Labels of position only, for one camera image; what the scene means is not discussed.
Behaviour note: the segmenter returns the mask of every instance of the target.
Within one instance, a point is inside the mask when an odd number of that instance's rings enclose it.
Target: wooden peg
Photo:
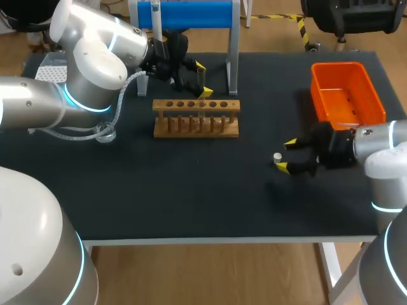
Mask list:
[[[168,117],[167,117],[168,132],[171,132],[171,121],[172,121],[172,117],[171,117],[171,116],[168,116]]]
[[[215,118],[214,116],[210,116],[210,132],[214,132],[215,128]]]
[[[163,111],[158,111],[158,122],[160,122],[160,126],[163,126],[163,123],[164,123],[164,113],[163,113]]]
[[[224,132],[224,122],[226,121],[225,116],[222,116],[221,118],[221,132]]]
[[[181,115],[178,116],[178,132],[183,130],[183,117]]]
[[[190,132],[192,132],[193,128],[193,116],[190,116]]]
[[[204,118],[202,116],[199,117],[199,132],[203,132],[204,130]]]
[[[229,123],[233,123],[235,121],[235,115],[236,115],[235,112],[230,113]]]

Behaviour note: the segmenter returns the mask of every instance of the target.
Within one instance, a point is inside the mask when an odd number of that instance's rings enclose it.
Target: yellow and black caution tape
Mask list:
[[[246,19],[245,16],[240,16],[240,19]],[[277,15],[256,15],[251,16],[251,19],[288,19],[290,21],[296,21],[298,25],[298,29],[300,30],[301,38],[303,40],[303,45],[305,51],[309,51],[311,49],[310,38],[305,30],[305,17],[303,15],[297,14],[277,14]]]

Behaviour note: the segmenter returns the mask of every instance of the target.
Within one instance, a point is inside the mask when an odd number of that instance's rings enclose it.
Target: cable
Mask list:
[[[114,114],[114,118],[112,120],[112,122],[110,123],[110,125],[108,127],[106,127],[105,129],[103,129],[101,132],[95,133],[93,135],[86,135],[86,136],[80,136],[80,137],[75,137],[75,136],[71,136],[71,135],[63,135],[59,132],[54,132],[51,129],[48,128],[40,128],[39,130],[41,130],[42,132],[48,133],[49,135],[53,135],[54,137],[60,138],[62,140],[68,140],[68,141],[86,141],[86,140],[92,140],[95,139],[97,137],[103,136],[107,133],[109,133],[110,131],[113,130],[113,128],[116,126],[119,117],[120,117],[120,111],[121,111],[121,104],[123,102],[123,97],[124,94],[126,92],[127,86],[136,78],[138,78],[139,76],[142,75],[146,75],[146,71],[139,71],[134,73],[133,75],[131,75],[125,82],[125,84],[123,85],[123,87],[121,87],[120,93],[119,93],[119,98],[117,101],[117,108],[116,108],[116,113]]]

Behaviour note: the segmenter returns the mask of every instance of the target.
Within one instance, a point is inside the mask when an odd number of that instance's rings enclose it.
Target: chair wheel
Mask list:
[[[308,52],[320,52],[321,44],[320,43],[312,43],[309,46]]]

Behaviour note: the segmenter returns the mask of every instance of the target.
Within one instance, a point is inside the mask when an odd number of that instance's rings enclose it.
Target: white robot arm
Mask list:
[[[94,305],[95,266],[42,183],[0,167],[0,304]]]

